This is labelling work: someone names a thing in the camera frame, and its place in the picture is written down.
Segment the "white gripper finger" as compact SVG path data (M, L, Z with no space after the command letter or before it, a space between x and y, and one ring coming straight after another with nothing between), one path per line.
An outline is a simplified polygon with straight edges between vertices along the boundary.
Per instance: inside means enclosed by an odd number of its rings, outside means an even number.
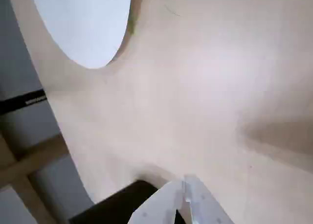
M194 224L233 224L205 184L194 175L184 177L184 199L190 205Z
M136 209L130 224L183 224L179 213L183 203L184 184L182 180L170 181L151 195Z

